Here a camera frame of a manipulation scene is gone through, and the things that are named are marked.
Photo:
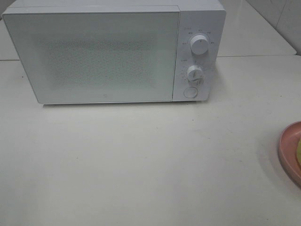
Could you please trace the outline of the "round white door button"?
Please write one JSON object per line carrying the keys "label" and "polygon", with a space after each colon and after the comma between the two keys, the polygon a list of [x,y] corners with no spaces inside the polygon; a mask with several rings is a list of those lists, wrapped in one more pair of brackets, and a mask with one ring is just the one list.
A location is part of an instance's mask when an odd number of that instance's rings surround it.
{"label": "round white door button", "polygon": [[188,87],[184,90],[184,96],[186,98],[195,98],[198,95],[198,89],[195,87]]}

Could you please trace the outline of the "toast sandwich with fillings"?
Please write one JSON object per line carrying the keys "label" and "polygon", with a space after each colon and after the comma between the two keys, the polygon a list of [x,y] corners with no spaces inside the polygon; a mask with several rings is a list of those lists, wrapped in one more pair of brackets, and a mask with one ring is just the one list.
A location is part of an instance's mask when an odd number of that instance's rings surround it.
{"label": "toast sandwich with fillings", "polygon": [[296,159],[297,159],[299,166],[301,166],[301,139],[299,140],[298,145],[297,145]]}

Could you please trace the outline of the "white microwave door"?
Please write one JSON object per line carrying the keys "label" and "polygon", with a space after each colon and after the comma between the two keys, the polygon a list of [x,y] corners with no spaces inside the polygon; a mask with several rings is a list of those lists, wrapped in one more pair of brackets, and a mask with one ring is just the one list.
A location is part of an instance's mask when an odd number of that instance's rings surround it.
{"label": "white microwave door", "polygon": [[177,6],[17,7],[3,19],[37,101],[171,101]]}

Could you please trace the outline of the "upper white power knob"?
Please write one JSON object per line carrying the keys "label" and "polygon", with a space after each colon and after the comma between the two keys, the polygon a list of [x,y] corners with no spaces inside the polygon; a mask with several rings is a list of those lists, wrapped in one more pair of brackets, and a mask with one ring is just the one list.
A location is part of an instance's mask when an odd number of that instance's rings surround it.
{"label": "upper white power knob", "polygon": [[209,40],[204,34],[197,34],[190,40],[190,49],[195,55],[202,55],[208,51]]}

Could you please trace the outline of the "pink round plate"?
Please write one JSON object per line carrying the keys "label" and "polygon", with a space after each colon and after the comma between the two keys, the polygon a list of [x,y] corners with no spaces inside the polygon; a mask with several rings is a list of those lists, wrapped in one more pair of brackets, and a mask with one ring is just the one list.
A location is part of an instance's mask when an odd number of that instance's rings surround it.
{"label": "pink round plate", "polygon": [[301,140],[301,122],[294,122],[281,133],[278,142],[278,157],[284,171],[291,180],[301,186],[301,164],[297,158],[297,148]]}

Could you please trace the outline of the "lower white timer knob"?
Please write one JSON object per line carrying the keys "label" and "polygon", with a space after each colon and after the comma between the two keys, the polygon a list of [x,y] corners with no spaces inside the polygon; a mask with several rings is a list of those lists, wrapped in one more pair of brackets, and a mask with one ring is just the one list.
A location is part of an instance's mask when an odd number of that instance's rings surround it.
{"label": "lower white timer knob", "polygon": [[187,69],[187,79],[189,82],[199,82],[203,80],[204,71],[202,67],[192,65]]}

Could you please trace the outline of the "white microwave oven body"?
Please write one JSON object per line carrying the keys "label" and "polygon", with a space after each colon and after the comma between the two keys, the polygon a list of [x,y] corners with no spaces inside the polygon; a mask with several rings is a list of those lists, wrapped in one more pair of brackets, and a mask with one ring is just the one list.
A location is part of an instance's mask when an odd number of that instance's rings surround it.
{"label": "white microwave oven body", "polygon": [[[173,98],[170,102],[204,101],[208,99],[226,17],[225,9],[217,0],[17,0],[7,9],[17,7],[94,6],[177,6],[180,11],[180,17]],[[190,40],[197,34],[204,34],[209,40],[208,51],[202,55],[195,55],[190,49]],[[202,67],[204,71],[203,80],[199,82],[188,81],[187,69],[192,65]],[[198,89],[198,95],[195,98],[186,98],[184,96],[184,90],[188,87]]]}

